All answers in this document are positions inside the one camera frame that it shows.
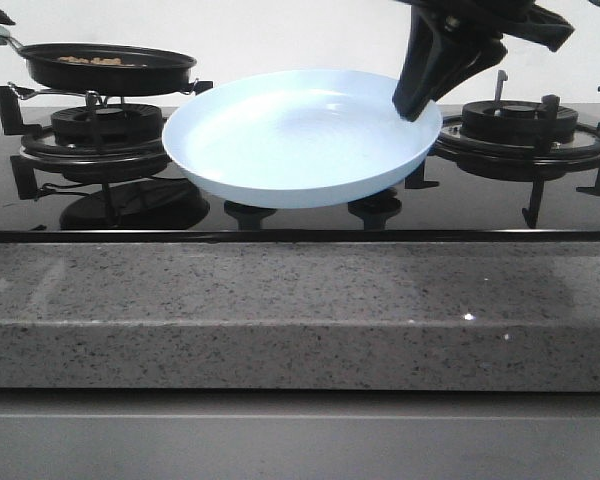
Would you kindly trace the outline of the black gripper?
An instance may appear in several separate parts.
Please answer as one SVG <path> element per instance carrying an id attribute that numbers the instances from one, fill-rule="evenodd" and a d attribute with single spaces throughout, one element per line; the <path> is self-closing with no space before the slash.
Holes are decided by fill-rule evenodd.
<path id="1" fill-rule="evenodd" d="M 392 101 L 408 121 L 416 120 L 430 101 L 440 100 L 469 78 L 499 64 L 507 54 L 503 35 L 556 52 L 574 32 L 562 16 L 535 1 L 406 4 L 413 7 L 410 36 Z"/>

